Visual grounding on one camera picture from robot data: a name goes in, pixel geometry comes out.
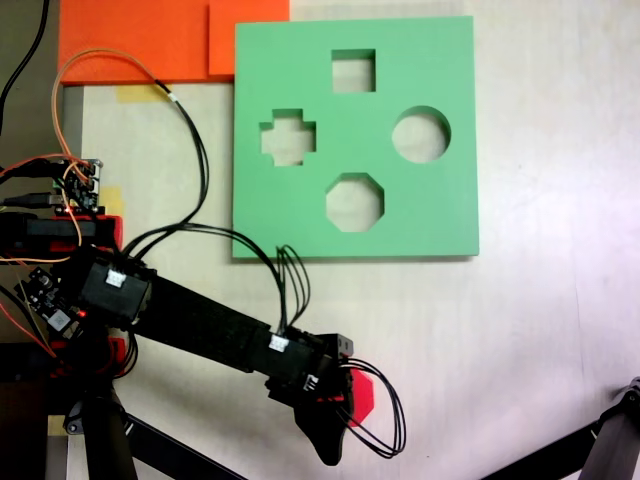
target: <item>white table surface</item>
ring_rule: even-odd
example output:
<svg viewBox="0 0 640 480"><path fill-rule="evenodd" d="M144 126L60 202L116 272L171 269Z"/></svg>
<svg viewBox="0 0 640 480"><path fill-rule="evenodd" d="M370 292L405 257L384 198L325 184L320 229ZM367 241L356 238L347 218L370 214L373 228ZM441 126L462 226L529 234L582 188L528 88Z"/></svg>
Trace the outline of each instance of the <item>white table surface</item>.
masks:
<svg viewBox="0 0 640 480"><path fill-rule="evenodd" d="M475 18L480 256L310 263L300 322L351 337L392 379L405 453L382 460L347 434L341 464L326 467L264 376L144 339L117 383L128 411L249 479L474 480L594 420L640 374L640 2L292 0L294 20L460 14ZM211 156L198 220L230 226L233 88L175 91ZM122 187L128 239L189 211L195 154L170 105L92 87L83 115L81 153ZM275 325L269 273L232 263L228 241L179 234L147 258ZM367 421L389 435L378 393ZM81 444L72 479L86 475Z"/></svg>

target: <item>square hole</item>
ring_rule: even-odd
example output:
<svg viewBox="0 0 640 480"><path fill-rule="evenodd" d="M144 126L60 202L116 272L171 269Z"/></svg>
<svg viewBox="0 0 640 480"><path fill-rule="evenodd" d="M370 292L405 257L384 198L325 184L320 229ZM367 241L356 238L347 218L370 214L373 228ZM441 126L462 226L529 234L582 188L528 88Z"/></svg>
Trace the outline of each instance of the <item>square hole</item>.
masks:
<svg viewBox="0 0 640 480"><path fill-rule="evenodd" d="M375 50L333 50L331 70L333 93L376 91Z"/></svg>

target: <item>red object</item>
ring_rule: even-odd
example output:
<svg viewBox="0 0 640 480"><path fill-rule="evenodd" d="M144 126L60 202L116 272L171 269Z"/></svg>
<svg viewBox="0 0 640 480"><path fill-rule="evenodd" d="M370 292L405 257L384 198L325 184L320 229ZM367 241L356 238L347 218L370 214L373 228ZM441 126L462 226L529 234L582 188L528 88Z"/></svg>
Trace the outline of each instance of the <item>red object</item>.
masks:
<svg viewBox="0 0 640 480"><path fill-rule="evenodd" d="M61 0L58 68L82 50L106 47L135 56L165 83L232 81L235 24L274 20L289 20L289 0ZM62 82L151 80L130 62L96 55Z"/></svg>
<svg viewBox="0 0 640 480"><path fill-rule="evenodd" d="M124 229L123 229L124 222L122 221L122 217L118 217L115 215L98 215L96 218L98 220L113 220L113 223L114 223L113 238L115 239L116 245L118 245L118 248L122 248L122 244L124 242ZM53 217L53 220L71 222L71 217L68 217L68 216ZM76 220L77 221L91 220L91 218L87 216L76 215ZM50 250L51 252L55 252L55 253L68 253L68 252L74 251L76 248L77 248L77 238L73 240L73 243L53 241L51 242Z"/></svg>
<svg viewBox="0 0 640 480"><path fill-rule="evenodd" d="M351 370L353 376L353 419L362 423L373 411L375 406L373 397L373 381L360 370Z"/></svg>
<svg viewBox="0 0 640 480"><path fill-rule="evenodd" d="M127 356L127 343L125 339L122 337L109 337L109 342L111 342L111 347L113 351L113 357L111 359L111 362L109 362L109 365L111 365L114 361L119 364L124 363L124 360ZM60 350L64 350L65 348L67 348L68 344L69 342L67 340L54 340L49 344L49 346L54 352L59 352ZM124 368L126 368L126 365L118 373L123 373ZM58 367L55 372L51 373L51 376L64 377L69 374L70 372L66 370L64 367Z"/></svg>
<svg viewBox="0 0 640 480"><path fill-rule="evenodd" d="M236 71L236 24L288 21L289 0L211 0L210 80L233 82Z"/></svg>

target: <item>yellow tape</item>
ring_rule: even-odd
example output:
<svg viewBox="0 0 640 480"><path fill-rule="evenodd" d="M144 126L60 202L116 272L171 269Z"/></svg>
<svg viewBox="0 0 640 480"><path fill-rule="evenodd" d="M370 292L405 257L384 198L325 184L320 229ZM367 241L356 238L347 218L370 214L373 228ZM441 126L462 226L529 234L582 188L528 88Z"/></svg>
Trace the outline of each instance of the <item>yellow tape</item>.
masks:
<svg viewBox="0 0 640 480"><path fill-rule="evenodd" d="M107 215L124 216L124 201L120 187L100 187L100 205L105 207Z"/></svg>
<svg viewBox="0 0 640 480"><path fill-rule="evenodd" d="M118 103L154 103L168 102L167 94L157 85L118 85L116 86Z"/></svg>

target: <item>circular hole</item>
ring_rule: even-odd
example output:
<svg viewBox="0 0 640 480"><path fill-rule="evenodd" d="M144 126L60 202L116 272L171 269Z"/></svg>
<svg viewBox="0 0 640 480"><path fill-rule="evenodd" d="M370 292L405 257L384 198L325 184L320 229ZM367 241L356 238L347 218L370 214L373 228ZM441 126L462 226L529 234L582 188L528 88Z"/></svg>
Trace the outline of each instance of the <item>circular hole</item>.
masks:
<svg viewBox="0 0 640 480"><path fill-rule="evenodd" d="M413 163L440 158L451 143L451 127L435 108L413 107L404 112L391 135L393 146Z"/></svg>

